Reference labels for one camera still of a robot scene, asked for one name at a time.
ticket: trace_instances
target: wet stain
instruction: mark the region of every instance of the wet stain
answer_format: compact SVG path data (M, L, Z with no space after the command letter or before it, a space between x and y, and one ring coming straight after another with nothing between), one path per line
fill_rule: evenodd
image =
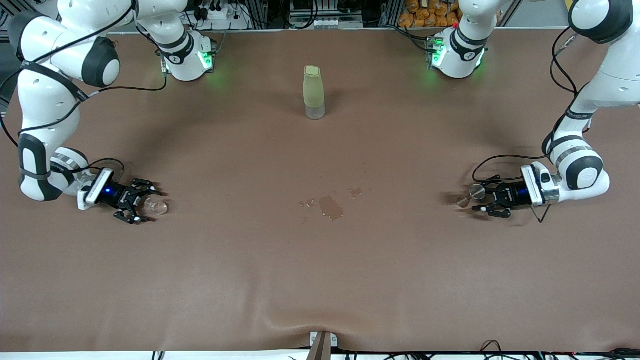
M362 195L362 189L349 189L351 200L355 200L358 196Z
M338 220L344 215L344 209L330 196L320 198L320 209L322 215L330 218L331 221Z

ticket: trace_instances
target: black cable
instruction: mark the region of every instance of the black cable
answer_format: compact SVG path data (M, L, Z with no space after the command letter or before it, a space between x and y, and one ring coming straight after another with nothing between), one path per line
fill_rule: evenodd
M117 163L120 165L120 168L122 168L122 172L124 172L124 170L125 170L125 166L124 166L124 163L123 163L122 161L120 161L120 160L118 160L118 159L114 159L114 158L102 158L102 159L100 159L100 160L96 160L96 161L94 161L93 163L90 163L90 164L89 164L89 165L87 165L86 167L78 168L78 169L72 170L72 171L71 171L71 174L77 174L77 173L79 173L79 172L83 172L83 171L88 170L88 169L90 169L90 168L94 168L93 166L94 166L95 164L102 163L103 161L115 161L115 162L117 162Z
M500 353L502 353L502 347L500 347L500 343L497 340L487 340L484 342L482 348L480 349L480 352L483 352L486 350L486 348L488 348L491 345L495 345L498 348L498 351Z
M354 8L344 6L345 3L349 3L349 2L352 2L352 0L338 0L338 3L336 4L335 9L341 13L351 14L354 12L359 12L360 10L362 10L362 8L365 7L364 2L362 2L360 6L356 6Z
M505 358L505 359L509 359L509 360L522 360L522 359L518 359L517 357L508 356L508 355L504 355L504 354L492 354L490 356L485 356L485 360L493 359L494 357L500 357L501 359Z
M166 88L166 82L167 82L166 78L167 78L166 73L164 73L164 84L162 86L160 86L159 88L155 88L155 89L137 88L135 86L112 86L112 87L109 87L109 88L100 89L97 92L101 93L101 92L105 92L105 91L109 91L109 90L118 90L118 89L150 91L150 92L160 91L160 90L164 90L164 88Z
M6 15L6 17L4 18L4 21L2 21L2 24L0 24L0 28L2 28L6 24L6 21L9 20L9 13L5 12L4 10L2 10L2 13L0 13L0 19L2 19L2 16L4 15Z
M0 85L0 94L2 93L2 89L4 88L5 84L7 84L9 82L9 79L11 79L12 77L16 76L18 73L20 73L20 70L16 70L13 74L9 75L8 78L6 78L2 84ZM11 135L11 133L9 132L9 129L6 128L6 124L4 123L4 119L2 114L0 114L0 126L2 126L2 130L4 131L4 134L6 135L6 137L9 138L9 140L11 140L11 142L18 147L18 143L15 141L15 139L13 138L13 136Z
M151 39L151 36L150 36L150 35L145 35L145 34L142 32L142 30L138 27L138 24L136 24L136 30L138 30L138 33L139 33L140 35L144 36L144 37L147 39L147 41L148 41L148 42L150 42L151 44L154 44L156 47L158 46L158 45L156 44L156 42L155 42L155 41L153 41L153 39Z
M489 180L489 179L487 179L487 180L478 180L476 178L476 173L478 172L478 170L480 170L480 168L482 166L484 166L484 164L488 163L491 160L499 159L499 158L518 158L518 159L528 159L528 160L540 160L540 159L546 158L546 156L544 156L544 155L542 155L542 156L524 156L524 155L496 155L496 156L492 156L491 158L488 158L488 159L484 160L483 162L481 162L480 165L478 165L474 169L473 173L471 173L471 178L477 183L499 183L499 182L503 182L503 181L515 181L515 180L522 179L522 176L509 177L507 179L496 179L496 180Z
M85 41L85 40L87 40L87 39L89 39L89 38L94 37L95 35L98 35L98 34L100 34L100 33L103 33L103 32L105 32L105 31L107 31L107 30L111 29L113 26L116 26L120 21L124 20L124 18L126 18L126 17L127 17L127 15L131 12L131 10L133 10L133 9L135 9L135 8L136 8L136 0L132 0L132 1L131 1L131 6L129 7L129 9L128 9L128 10L127 10L127 11L126 11L122 16L120 16L120 18L118 18L118 20L116 20L116 21L112 22L111 24L109 24L109 25L105 26L104 28L102 28L102 29L100 29L100 30L98 30L98 31L96 31L96 32L94 32L94 33L91 33L91 34L89 34L89 35L86 35L85 37L81 37L81 38L79 38L79 39L77 39L77 40L74 40L74 41L72 41L72 42L68 43L67 45L63 45L63 46L61 46L61 47L55 48L54 50L49 51L48 53L46 53L46 54L42 55L41 57L39 57L39 58L37 58L37 59L33 60L33 62L34 62L34 63L38 63L38 62L39 62L39 61L41 61L42 59L48 58L48 57L50 57L50 56L51 56L51 55L53 55L53 54L59 53L59 52L60 52L60 51L62 51L62 50L66 50L66 49L68 49L69 47L72 47L72 46L74 46L74 45L77 45L77 44L79 44L79 43L81 43L81 42L83 42L83 41Z
M258 19L256 19L255 17L253 17L251 9L248 9L248 12L247 12L247 11L244 9L244 7L242 7L242 5L241 5L241 4L239 4L237 1L236 1L236 12L237 12L237 7L238 7L238 6L240 7L240 9L242 10L242 12L243 12L244 14L246 14L247 16L249 16L249 18L250 18L251 20L253 20L253 21L255 21L255 22L259 23L260 25L267 25L267 26L269 25L269 23L268 23L268 22L264 22L264 21L258 20Z
M395 25L390 25L390 24L388 24L388 25L382 25L382 26L380 26L380 27L381 27L381 28L390 28L390 29L394 29L394 30L396 30L397 32L399 32L400 34L402 34L402 35L404 35L404 36L406 36L406 37L412 37L412 38L414 38L414 39L416 39L416 40L427 40L427 37L419 37L418 35L412 35L412 34L409 34L409 31L408 31L408 30L406 30L406 32L405 32L405 31L403 31L401 28L398 28L398 27L397 27L397 26L395 26Z
M187 10L184 10L184 16L187 17L187 21L189 22L189 27L191 28L191 30L195 30L196 28L193 27L193 23L191 22L191 18L189 17L189 14L187 14Z
M383 25L380 26L381 28L390 28L390 29L394 29L397 32L399 32L400 34L404 35L405 37L408 37L409 40L411 40L411 43L413 43L413 45L415 47L417 47L418 49L424 51L425 53L432 53L432 50L426 49L425 47L422 47L420 44L418 44L417 40L420 41L427 41L426 37L419 37L417 35L413 35L411 33L409 33L409 30L407 28L404 29L404 31L401 28L398 28L395 25Z
M62 119L58 119L54 122L51 122L49 124L45 124L45 125L40 125L40 126L34 126L34 127L27 127L26 129L22 129L20 131L18 131L18 137L20 137L20 135L22 133L24 133L25 131L33 131L33 130L40 130L40 129L45 129L47 127L51 127L51 126L55 126L58 125L59 123L67 120L69 118L69 116L71 116L71 114L74 113L74 111L76 109L78 109L78 106L80 106L80 104L82 104L80 101L76 102L76 104L74 105L73 108L71 108L71 110L62 118Z
M313 25L317 18L318 18L318 13L320 11L320 7L318 6L318 1L314 0L314 5L316 6L316 14L314 15L314 8L313 6L311 7L311 18L309 19L309 21L301 28L297 28L295 25L292 25L287 19L286 16L282 13L282 9L284 8L284 0L280 0L280 17L282 18L282 22L284 22L284 24L289 27L289 28L293 28L293 29L298 29L298 30L304 30L307 29L309 26Z
M42 55L42 56L38 57L37 59L33 60L32 62L33 62L33 63L38 63L38 62L42 61L42 60L43 60L43 59L45 59L45 58L48 58L48 57L50 57L50 56L52 56L52 55L54 55L54 54L56 54L56 53L59 53L59 52L60 52L60 51L62 51L62 50L66 50L66 49L68 49L69 47L72 47L72 46L74 46L74 45L76 45L76 44L79 44L79 43L81 43L81 42L83 42L83 41L85 41L85 40L87 40L87 39L91 38L91 37L94 37L95 35L98 35L98 34L100 34L100 33L103 33L103 32L105 32L105 31L107 31L107 30L111 29L113 26L117 25L120 21L122 21L124 18L126 18L126 17L127 17L127 15L131 12L131 10L135 9L135 7L136 7L136 0L132 0L132 1L131 1L131 6L129 7L129 9L128 9L128 10L127 10L127 11L126 11L122 16L120 16L120 18L118 18L118 20L116 20L116 21L112 22L111 24L109 24L109 25L105 26L104 28L102 28L102 29L100 29L100 30L98 30L98 31L96 31L96 32L94 32L94 33L91 33L91 34L89 34L89 35L86 35L85 37L81 37L81 38L79 38L79 39L77 39L77 40L74 40L74 41L72 41L72 42L68 43L67 45L63 45L63 46L61 46L61 47L57 47L57 48L55 48L54 50L49 51L48 53L46 53L46 54L44 54L44 55ZM7 79L5 79L5 81L3 81L2 85L0 85L0 93L2 92L2 89L4 88L5 84L7 84L7 83L8 83L8 80L9 80L10 78L14 77L15 75L17 75L20 71L22 71L22 69L20 69L20 70L18 70L18 71L16 71L16 72L14 72L10 77L8 77ZM29 128L27 128L27 129L20 130L20 131L18 132L18 136L20 136L20 134L21 134L21 133L23 133L23 132L25 132L25 131L31 131L31 130L44 129L44 128L46 128L46 127L54 126L54 125L57 125L57 124L59 124L59 123L63 122L64 120L66 120L67 118L69 118L69 116L71 116L71 114L72 114L72 113L77 109L77 107L78 107L78 106L80 106L80 104L81 104L81 102L77 102L77 103L76 103L76 105L74 105L74 107L71 109L71 111L70 111L68 114L66 114L62 119L56 120L56 121L54 121L54 122L52 122L52 123L50 123L50 124L47 124L47 125L35 126L35 127L29 127ZM17 142L13 139L13 137L11 136L11 134L9 133L9 131L7 130L7 128L6 128L5 124L4 124L4 121L2 121L1 119L0 119L0 121L2 122L2 127L3 127L3 130L4 130L4 133L5 133L5 134L7 135L7 137L11 140L11 142L12 142L12 143L17 147L17 146L18 146L18 144L17 144Z
M558 37L556 38L556 41L554 41L554 45L551 47L552 60L551 60L550 73L551 73L551 80L553 80L554 83L557 86L559 86L563 90L566 90L566 91L572 93L573 96L575 97L575 96L578 95L578 88L577 88L577 86L575 86L575 83L573 82L573 79L571 78L571 76L569 76L569 74L564 70L562 65L560 65L560 63L558 62L558 59L557 59L558 52L556 50L556 47L558 45L558 41L560 41L560 38L562 36L564 36L564 34L566 34L566 32L569 31L570 29L571 29L571 27L568 27L568 28L564 29L563 32L561 32L560 35L558 35ZM556 76L554 75L554 65L557 66L558 70L560 70L560 72L562 72L562 74L565 76L565 78L569 81L569 83L571 84L571 87L572 87L571 89L565 87L564 85L560 84L558 82L558 80L556 80Z
M151 354L151 360L156 360L156 352L159 353L157 360L163 360L164 359L164 351L154 351L154 353Z

